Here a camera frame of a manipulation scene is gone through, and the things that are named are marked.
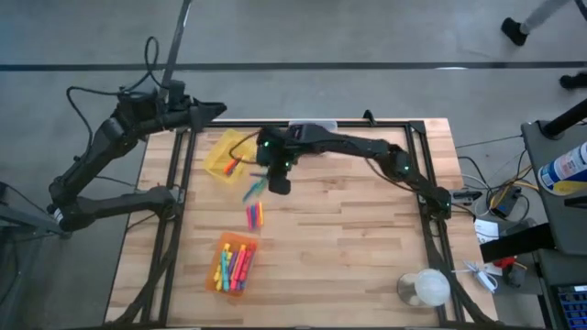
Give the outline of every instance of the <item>wooden table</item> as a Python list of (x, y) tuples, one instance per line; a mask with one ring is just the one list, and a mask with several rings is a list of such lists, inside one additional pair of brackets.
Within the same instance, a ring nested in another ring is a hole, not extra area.
[[(424, 120), (437, 183), (461, 188), (448, 120)], [(434, 309), (408, 307), (396, 293), (402, 274), (427, 268), (414, 195), (378, 178), (364, 159), (345, 155), (304, 157), (289, 174), (289, 195), (262, 195), (265, 226), (253, 235), (260, 240), (260, 251), (243, 297), (206, 291), (205, 276), (220, 235), (251, 235), (241, 198), (253, 179), (243, 176), (242, 183), (228, 186), (202, 168), (223, 132), (209, 128), (197, 138), (168, 326), (437, 325)], [(384, 138), (407, 149), (401, 129), (339, 132)], [(150, 138), (139, 188), (165, 183), (173, 137), (166, 133)], [(419, 163), (424, 170), (424, 162)], [(133, 214), (130, 223), (148, 214)], [(153, 218), (127, 233), (106, 320), (119, 316), (146, 281), (156, 223)], [(463, 260), (482, 261), (470, 216), (453, 214), (448, 232), (456, 269), (463, 269)], [(496, 319), (492, 295), (470, 274), (459, 279)], [(155, 300), (153, 314), (158, 311)], [(454, 319), (450, 306), (448, 314)]]

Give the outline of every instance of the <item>white pants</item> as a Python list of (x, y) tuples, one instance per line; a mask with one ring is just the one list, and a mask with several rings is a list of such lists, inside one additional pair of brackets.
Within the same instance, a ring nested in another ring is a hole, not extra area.
[(526, 19), (520, 27), (520, 32), (530, 34), (535, 28), (542, 25), (549, 17), (566, 5), (570, 0), (544, 0), (538, 8), (534, 9), (532, 14)]

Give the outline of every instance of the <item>concrete floor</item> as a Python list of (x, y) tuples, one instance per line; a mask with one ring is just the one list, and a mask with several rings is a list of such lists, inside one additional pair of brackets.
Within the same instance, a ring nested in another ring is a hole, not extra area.
[[(505, 17), (524, 18), (539, 0), (225, 0), (194, 1), (178, 62), (264, 61), (584, 61), (587, 23), (573, 4), (522, 48), (504, 38)], [(141, 63), (156, 36), (165, 58), (181, 0), (0, 2), (0, 64)], [(176, 72), (202, 100), (222, 101), (224, 117), (447, 117), (457, 145), (519, 133), (526, 121), (552, 118), (587, 96), (561, 90), (571, 69)], [(83, 151), (86, 132), (65, 99), (80, 85), (115, 90), (138, 71), (0, 72), (0, 181), (38, 204), (50, 181)], [(93, 127), (113, 98), (74, 96)], [(522, 141), (460, 149), (487, 177), (523, 149)], [(112, 162), (105, 175), (133, 182), (144, 145)], [(475, 174), (469, 164), (463, 172)], [(514, 174), (512, 162), (492, 179)], [(99, 198), (128, 187), (95, 181)], [(546, 221), (538, 198), (529, 216)], [(70, 240), (46, 238), (20, 308), (22, 329), (99, 325), (126, 219), (106, 219)], [(533, 296), (495, 297), (500, 319), (540, 325)]]

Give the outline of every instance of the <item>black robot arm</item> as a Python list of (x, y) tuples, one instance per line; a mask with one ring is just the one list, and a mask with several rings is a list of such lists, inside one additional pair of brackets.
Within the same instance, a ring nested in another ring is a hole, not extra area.
[(183, 82), (171, 81), (167, 103), (158, 97), (150, 81), (117, 96), (115, 111), (96, 130), (92, 144), (49, 187), (52, 204), (48, 211), (61, 229), (74, 231), (99, 218), (140, 210), (151, 210), (159, 218), (174, 216), (172, 187), (154, 187), (101, 201), (80, 197), (79, 193), (110, 161), (125, 156), (147, 135), (178, 127), (190, 127), (199, 133), (227, 109), (221, 103), (192, 99), (184, 94), (184, 88)]
[(291, 183), (287, 172), (298, 158), (327, 151), (375, 160), (391, 182), (404, 182), (422, 196), (431, 216), (450, 218), (449, 191), (433, 185), (413, 166), (407, 152), (383, 139), (336, 134), (314, 124), (290, 126), (285, 131), (263, 127), (257, 137), (256, 161), (268, 168), (269, 190), (288, 194)]

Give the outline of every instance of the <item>floor stripe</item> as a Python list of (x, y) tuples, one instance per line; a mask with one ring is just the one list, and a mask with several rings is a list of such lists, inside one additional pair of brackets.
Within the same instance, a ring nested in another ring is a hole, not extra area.
[[(495, 61), (495, 62), (264, 62), (178, 63), (174, 71), (263, 72), (330, 70), (483, 70), (483, 69), (580, 69), (587, 61)], [(156, 70), (165, 69), (159, 64)], [(124, 72), (145, 71), (144, 64), (0, 64), (0, 72)]]

